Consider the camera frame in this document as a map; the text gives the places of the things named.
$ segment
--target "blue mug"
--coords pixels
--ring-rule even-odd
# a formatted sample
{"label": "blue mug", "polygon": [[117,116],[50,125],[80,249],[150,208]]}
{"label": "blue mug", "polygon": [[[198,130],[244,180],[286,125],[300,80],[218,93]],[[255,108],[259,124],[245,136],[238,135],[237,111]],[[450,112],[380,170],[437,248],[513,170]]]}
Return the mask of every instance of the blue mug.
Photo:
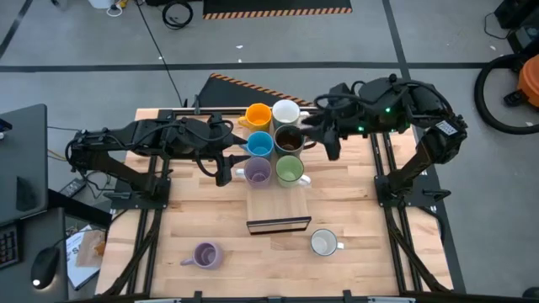
{"label": "blue mug", "polygon": [[255,131],[247,139],[247,144],[240,147],[253,157],[264,157],[269,160],[271,159],[273,145],[273,138],[270,134],[265,131]]}

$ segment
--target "black and orange striped tape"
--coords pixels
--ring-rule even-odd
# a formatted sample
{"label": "black and orange striped tape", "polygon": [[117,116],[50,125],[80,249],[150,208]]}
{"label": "black and orange striped tape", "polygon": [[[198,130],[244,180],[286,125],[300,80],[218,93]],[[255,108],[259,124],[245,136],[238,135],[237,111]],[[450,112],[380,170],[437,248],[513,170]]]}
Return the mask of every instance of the black and orange striped tape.
{"label": "black and orange striped tape", "polygon": [[352,13],[352,8],[305,8],[305,9],[284,9],[267,10],[253,12],[233,12],[233,13],[206,13],[205,20],[209,19],[239,19],[239,18],[259,18],[259,17],[280,17],[280,16],[303,16],[330,13]]}
{"label": "black and orange striped tape", "polygon": [[237,80],[237,79],[234,79],[232,77],[227,77],[227,76],[219,74],[219,73],[212,73],[210,75],[210,77],[220,79],[222,81],[227,81],[227,82],[230,82],[230,83],[234,83],[234,84],[237,84],[237,85],[241,85],[241,86],[246,87],[246,88],[256,89],[261,93],[272,94],[272,95],[274,95],[274,96],[276,96],[278,98],[288,99],[288,100],[296,102],[300,106],[309,106],[309,105],[311,105],[310,103],[303,100],[302,98],[297,98],[297,97],[294,97],[294,96],[291,96],[291,95],[287,95],[285,93],[280,93],[280,92],[277,92],[277,91],[275,91],[273,89],[263,88],[263,87],[261,87],[259,85],[252,84],[252,83],[245,82],[245,81],[241,81],[241,80]]}

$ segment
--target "wooden table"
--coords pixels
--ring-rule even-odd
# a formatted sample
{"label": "wooden table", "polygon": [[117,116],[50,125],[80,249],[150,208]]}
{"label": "wooden table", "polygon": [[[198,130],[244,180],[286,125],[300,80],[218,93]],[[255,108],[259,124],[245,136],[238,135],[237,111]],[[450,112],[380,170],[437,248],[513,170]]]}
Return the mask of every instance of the wooden table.
{"label": "wooden table", "polygon": [[[139,109],[136,119],[157,118],[157,112]],[[242,127],[237,125],[234,133],[241,135]],[[414,154],[412,130],[392,135],[392,144],[397,165],[402,166]],[[227,151],[243,153],[236,146]],[[387,173],[385,153],[382,158]],[[386,222],[376,202],[370,140],[353,136],[342,141],[337,162],[328,161],[321,145],[304,151],[302,160],[312,178],[311,188],[305,189],[311,224],[307,231],[263,236],[248,233],[244,180],[235,178],[218,188],[194,162],[171,162],[173,181],[159,233],[152,297],[192,297],[196,290],[203,291],[204,297],[342,296],[343,290],[351,290],[352,295],[396,295]],[[145,172],[148,161],[129,152],[125,163]],[[139,210],[129,210],[110,227],[96,293],[108,289],[131,258],[139,215]],[[450,288],[436,220],[415,208],[408,209],[408,219],[417,254]],[[345,250],[330,257],[313,253],[309,240],[319,228],[333,231]],[[225,250],[221,268],[208,271],[179,266],[204,241],[217,242]],[[401,254],[411,290],[408,261]],[[145,269],[144,258],[136,291],[142,289]]]}

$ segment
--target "white mug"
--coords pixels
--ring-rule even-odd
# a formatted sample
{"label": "white mug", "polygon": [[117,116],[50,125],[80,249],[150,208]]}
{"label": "white mug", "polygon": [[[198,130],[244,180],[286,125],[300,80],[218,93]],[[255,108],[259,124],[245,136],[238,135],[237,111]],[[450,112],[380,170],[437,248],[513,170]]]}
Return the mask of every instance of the white mug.
{"label": "white mug", "polygon": [[273,126],[277,129],[282,125],[296,125],[300,118],[300,107],[294,101],[282,99],[271,109]]}
{"label": "white mug", "polygon": [[337,249],[344,249],[344,244],[337,241],[337,236],[327,229],[319,229],[311,236],[311,248],[319,256],[331,256]]}

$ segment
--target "concrete floor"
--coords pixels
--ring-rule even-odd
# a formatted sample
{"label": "concrete floor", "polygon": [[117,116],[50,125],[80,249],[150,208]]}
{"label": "concrete floor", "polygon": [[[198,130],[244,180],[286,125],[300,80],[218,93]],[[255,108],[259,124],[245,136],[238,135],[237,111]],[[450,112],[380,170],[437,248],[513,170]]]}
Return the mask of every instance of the concrete floor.
{"label": "concrete floor", "polygon": [[[156,8],[142,7],[169,64],[354,61],[397,63],[384,7],[378,0],[351,0],[352,14],[267,19],[195,18],[183,30],[164,27]],[[511,52],[506,41],[483,32],[483,17],[500,0],[390,0],[405,59],[415,62],[485,62]],[[24,0],[0,2],[0,39]],[[110,18],[84,0],[69,0],[65,10],[34,0],[9,47],[2,66],[80,66],[161,64],[141,16],[132,3]],[[492,31],[503,33],[495,20]],[[382,68],[234,69],[173,71],[183,98],[193,99],[212,72],[257,83],[306,100],[339,82],[371,80],[395,70]],[[437,167],[446,199],[457,256],[468,293],[520,296],[539,285],[539,223],[535,185],[538,136],[509,136],[488,128],[478,117],[472,88],[478,70],[411,70],[413,79],[432,82],[462,114],[468,139],[451,163]],[[492,111],[512,125],[539,122],[526,109],[505,109],[499,96],[515,77],[496,72],[487,83]],[[0,112],[44,103],[49,125],[99,129],[121,127],[137,108],[178,107],[166,72],[0,72]],[[73,133],[50,130],[49,148],[63,151]],[[60,189],[76,175],[63,162],[49,161],[50,188]],[[95,176],[102,183],[102,176]],[[89,192],[78,199],[95,204]],[[93,293],[94,282],[79,294]]]}

